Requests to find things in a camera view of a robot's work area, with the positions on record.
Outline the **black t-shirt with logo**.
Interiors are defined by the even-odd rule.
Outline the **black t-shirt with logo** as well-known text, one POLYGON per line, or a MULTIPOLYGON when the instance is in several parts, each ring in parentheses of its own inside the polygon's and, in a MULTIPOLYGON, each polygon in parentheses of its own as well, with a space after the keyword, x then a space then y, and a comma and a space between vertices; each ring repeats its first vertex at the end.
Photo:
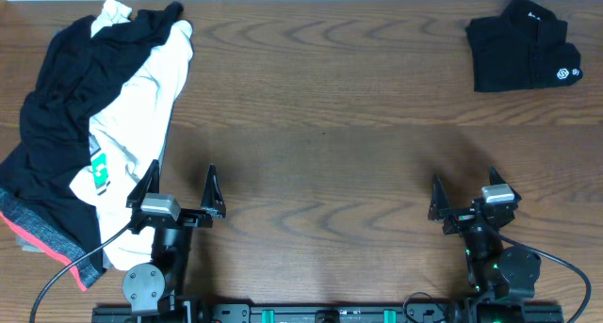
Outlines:
POLYGON ((474 90, 503 92, 571 86, 583 77, 581 55, 566 40, 568 22, 531 0, 511 0, 498 16, 465 28, 474 90))

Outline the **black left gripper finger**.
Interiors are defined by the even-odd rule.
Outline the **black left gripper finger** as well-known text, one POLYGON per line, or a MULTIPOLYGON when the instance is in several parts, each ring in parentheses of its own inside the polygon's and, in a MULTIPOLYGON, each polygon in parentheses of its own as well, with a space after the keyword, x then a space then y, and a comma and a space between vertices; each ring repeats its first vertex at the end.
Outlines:
POLYGON ((144 176, 138 181, 126 199, 126 207, 140 209, 148 193, 159 192, 160 167, 157 159, 153 160, 144 176))
POLYGON ((201 209, 212 218, 226 217, 226 206, 220 191, 215 165, 210 165, 208 168, 201 209))

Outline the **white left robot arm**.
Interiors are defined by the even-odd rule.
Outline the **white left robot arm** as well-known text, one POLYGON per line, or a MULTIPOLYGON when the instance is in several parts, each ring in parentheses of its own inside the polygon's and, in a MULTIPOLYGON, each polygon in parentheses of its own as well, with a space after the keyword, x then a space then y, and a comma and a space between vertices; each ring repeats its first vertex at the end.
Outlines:
POLYGON ((128 229, 140 234, 155 230, 148 262, 131 267, 122 282, 130 303, 131 322, 191 322, 194 315, 181 299, 195 229, 210 228, 215 218, 226 216, 226 206, 214 165, 208 167, 201 205, 180 206, 159 192, 159 162, 153 161, 126 199, 132 210, 128 229))

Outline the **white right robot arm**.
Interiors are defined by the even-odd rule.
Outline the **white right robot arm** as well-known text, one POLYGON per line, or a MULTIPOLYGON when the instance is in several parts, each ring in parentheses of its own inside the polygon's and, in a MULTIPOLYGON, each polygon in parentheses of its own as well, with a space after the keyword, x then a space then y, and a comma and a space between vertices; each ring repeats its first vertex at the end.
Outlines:
POLYGON ((467 278, 475 290, 450 304, 450 322, 524 322, 524 301, 535 295, 541 258, 515 244, 505 248, 499 233, 514 220, 521 196, 494 168, 489 181, 470 206, 455 208, 440 177, 432 179, 428 219, 440 221, 444 234, 464 240, 467 278))

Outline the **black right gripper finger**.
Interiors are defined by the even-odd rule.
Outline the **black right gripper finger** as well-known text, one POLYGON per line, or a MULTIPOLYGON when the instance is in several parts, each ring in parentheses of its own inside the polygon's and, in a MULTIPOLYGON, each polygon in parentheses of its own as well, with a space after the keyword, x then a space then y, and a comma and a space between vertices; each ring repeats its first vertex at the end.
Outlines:
POLYGON ((505 197, 497 198, 498 202, 520 202, 522 197, 518 192, 516 192, 500 175, 500 173, 494 168, 491 167, 489 169, 489 182, 490 186, 503 186, 505 185, 509 191, 506 193, 505 197))
POLYGON ((437 174, 432 178, 432 198, 428 211, 428 220, 443 220, 449 212, 450 204, 443 183, 437 174))

